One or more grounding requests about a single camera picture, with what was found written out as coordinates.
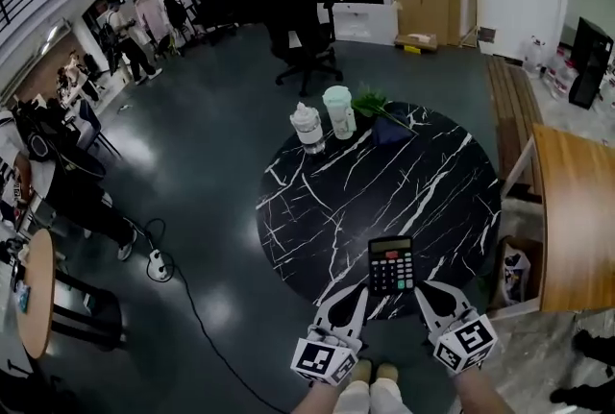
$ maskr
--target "calculator display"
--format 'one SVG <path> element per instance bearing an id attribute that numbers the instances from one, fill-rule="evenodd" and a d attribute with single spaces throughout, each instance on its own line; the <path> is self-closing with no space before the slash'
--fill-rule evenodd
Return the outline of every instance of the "calculator display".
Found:
<path id="1" fill-rule="evenodd" d="M 410 248 L 410 239 L 374 241 L 371 243 L 372 252 L 387 252 L 389 250 L 400 250 Z"/>

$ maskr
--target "black marble table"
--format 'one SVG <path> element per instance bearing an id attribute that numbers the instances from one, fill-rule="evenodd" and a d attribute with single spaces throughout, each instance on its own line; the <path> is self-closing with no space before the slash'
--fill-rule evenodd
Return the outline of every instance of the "black marble table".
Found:
<path id="1" fill-rule="evenodd" d="M 340 141 L 325 128 L 327 149 L 312 157 L 296 134 L 266 168 L 257 202 L 263 250 L 280 277 L 320 305 L 336 291 L 368 280 L 367 242 L 408 234 L 416 280 L 462 286 L 493 249 L 500 189 L 487 155 L 463 128 L 435 111 L 407 111 L 417 135 L 374 146 L 373 119 Z M 370 297 L 368 317 L 416 310 L 413 293 Z"/>

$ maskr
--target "green plant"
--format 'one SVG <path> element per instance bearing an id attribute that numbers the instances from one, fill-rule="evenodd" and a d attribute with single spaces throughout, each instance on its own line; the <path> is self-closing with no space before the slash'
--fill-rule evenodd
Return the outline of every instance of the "green plant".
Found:
<path id="1" fill-rule="evenodd" d="M 365 91 L 358 98 L 353 100 L 353 109 L 368 118 L 372 117 L 373 115 L 379 115 L 380 117 L 387 118 L 391 122 L 395 122 L 396 124 L 408 129 L 409 131 L 412 131 L 412 129 L 404 122 L 400 122 L 398 119 L 396 119 L 393 115 L 391 115 L 388 111 L 384 109 L 384 106 L 387 103 L 388 101 L 382 93 L 380 93 L 379 91 L 372 91 L 371 89 L 367 89 L 367 91 Z"/>

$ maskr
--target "wooden table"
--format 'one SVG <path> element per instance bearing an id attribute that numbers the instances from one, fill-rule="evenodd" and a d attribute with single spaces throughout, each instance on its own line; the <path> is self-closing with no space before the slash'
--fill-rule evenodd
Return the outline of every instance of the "wooden table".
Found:
<path id="1" fill-rule="evenodd" d="M 534 153 L 543 184 L 546 265 L 540 297 L 515 306 L 527 311 L 615 306 L 615 150 L 534 124 L 502 198 Z"/>
<path id="2" fill-rule="evenodd" d="M 23 281 L 30 286 L 30 299 L 26 313 L 17 310 L 17 326 L 19 337 L 30 357 L 39 359 L 45 354 L 51 331 L 97 344 L 107 351 L 116 348 L 120 344 L 122 327 L 119 304 L 115 296 L 109 291 L 92 287 L 57 271 L 54 246 L 48 230 L 37 231 L 30 240 L 29 247 Z M 108 316 L 112 315 L 112 319 L 102 321 L 54 304 L 56 280 L 93 297 L 98 304 L 97 314 L 100 314 L 99 310 L 112 309 L 112 312 L 108 313 Z M 54 320 L 54 314 L 64 320 Z M 86 325 L 98 333 L 70 327 L 65 323 L 66 320 Z"/>

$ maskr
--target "plastic bag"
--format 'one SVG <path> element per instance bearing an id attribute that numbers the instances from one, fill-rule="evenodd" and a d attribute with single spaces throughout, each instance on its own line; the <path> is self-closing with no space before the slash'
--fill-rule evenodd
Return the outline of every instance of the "plastic bag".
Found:
<path id="1" fill-rule="evenodd" d="M 504 246 L 504 276 L 498 285 L 506 306 L 526 300 L 530 268 L 531 264 L 524 252 L 509 245 Z"/>

